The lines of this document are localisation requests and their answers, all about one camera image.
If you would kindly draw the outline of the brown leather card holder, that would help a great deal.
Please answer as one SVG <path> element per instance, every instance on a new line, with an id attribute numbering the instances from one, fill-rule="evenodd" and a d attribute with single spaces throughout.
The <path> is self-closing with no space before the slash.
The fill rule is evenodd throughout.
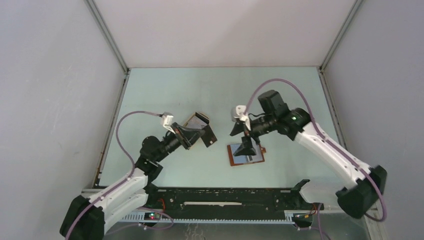
<path id="1" fill-rule="evenodd" d="M 235 144 L 229 144 L 226 146 L 228 157 L 229 157 L 229 164 L 231 167 L 263 163 L 265 161 L 264 154 L 267 153 L 267 150 L 265 147 L 261 146 L 260 144 L 253 145 L 256 151 L 256 155 L 235 156 L 235 152 L 240 145 L 241 145 L 240 143 L 235 143 Z"/>

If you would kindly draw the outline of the oval wooden tray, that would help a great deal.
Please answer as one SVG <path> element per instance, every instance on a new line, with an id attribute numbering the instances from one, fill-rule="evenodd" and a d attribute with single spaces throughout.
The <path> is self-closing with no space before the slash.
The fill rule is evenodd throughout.
<path id="1" fill-rule="evenodd" d="M 204 145 L 209 148 L 214 142 L 213 130 L 209 123 L 210 119 L 206 115 L 200 112 L 194 112 L 183 126 L 191 129 L 204 130 L 204 134 L 201 136 L 201 139 Z"/>

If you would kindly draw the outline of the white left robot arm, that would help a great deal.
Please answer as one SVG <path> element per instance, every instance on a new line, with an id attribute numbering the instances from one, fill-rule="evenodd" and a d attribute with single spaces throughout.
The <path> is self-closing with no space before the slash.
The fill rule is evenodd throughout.
<path id="1" fill-rule="evenodd" d="M 124 177 L 89 197 L 79 195 L 72 200 L 59 233 L 67 240 L 101 240 L 134 209 L 156 206 L 157 187 L 152 182 L 163 169 L 159 162 L 179 147 L 190 149 L 205 132 L 174 122 L 161 140 L 146 137 L 137 162 Z"/>

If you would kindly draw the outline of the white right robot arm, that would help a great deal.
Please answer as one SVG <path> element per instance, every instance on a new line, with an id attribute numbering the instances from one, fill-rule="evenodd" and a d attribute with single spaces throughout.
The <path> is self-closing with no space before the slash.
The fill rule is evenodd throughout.
<path id="1" fill-rule="evenodd" d="M 263 113 L 256 119 L 249 117 L 245 105 L 231 110 L 234 127 L 230 135 L 244 134 L 234 156 L 255 156 L 253 145 L 260 143 L 260 136 L 271 132 L 285 135 L 318 156 L 343 184 L 342 189 L 332 190 L 329 186 L 314 186 L 308 182 L 291 194 L 291 204 L 304 209 L 312 203 L 334 202 L 352 218 L 365 216 L 383 195 L 387 171 L 380 165 L 371 167 L 353 156 L 324 133 L 306 110 L 289 109 L 279 92 L 266 91 L 258 101 Z"/>

